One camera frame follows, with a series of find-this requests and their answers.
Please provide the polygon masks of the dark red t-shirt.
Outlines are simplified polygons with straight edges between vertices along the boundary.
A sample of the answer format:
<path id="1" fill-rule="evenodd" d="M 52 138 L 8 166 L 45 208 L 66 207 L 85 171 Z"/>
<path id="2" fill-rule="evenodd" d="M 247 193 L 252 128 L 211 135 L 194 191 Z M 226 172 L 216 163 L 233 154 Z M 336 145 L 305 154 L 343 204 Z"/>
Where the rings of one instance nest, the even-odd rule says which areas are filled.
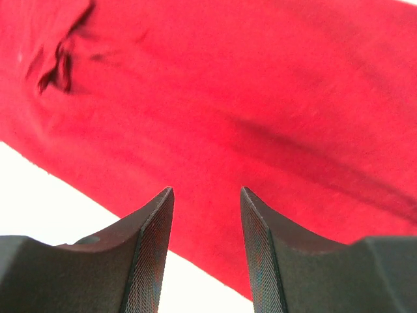
<path id="1" fill-rule="evenodd" d="M 416 7 L 2 1 L 1 140 L 241 295 L 243 186 L 350 243 L 416 233 Z"/>

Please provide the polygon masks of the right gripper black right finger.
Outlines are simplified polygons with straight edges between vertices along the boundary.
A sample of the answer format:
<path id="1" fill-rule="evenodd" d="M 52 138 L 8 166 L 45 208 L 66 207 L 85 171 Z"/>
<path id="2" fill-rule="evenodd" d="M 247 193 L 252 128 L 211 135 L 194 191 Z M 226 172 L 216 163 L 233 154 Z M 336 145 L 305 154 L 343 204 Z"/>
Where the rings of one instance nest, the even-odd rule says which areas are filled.
<path id="1" fill-rule="evenodd" d="M 415 312 L 416 238 L 344 245 L 279 214 L 249 188 L 240 212 L 256 312 Z"/>

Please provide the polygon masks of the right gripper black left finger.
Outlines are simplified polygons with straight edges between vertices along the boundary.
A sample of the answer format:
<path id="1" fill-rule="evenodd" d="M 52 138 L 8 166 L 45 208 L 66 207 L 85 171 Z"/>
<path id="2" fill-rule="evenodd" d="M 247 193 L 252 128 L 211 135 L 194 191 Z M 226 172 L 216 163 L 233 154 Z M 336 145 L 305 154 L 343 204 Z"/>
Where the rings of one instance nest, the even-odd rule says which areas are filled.
<path id="1" fill-rule="evenodd" d="M 2 312 L 157 312 L 174 192 L 72 245 L 1 238 Z"/>

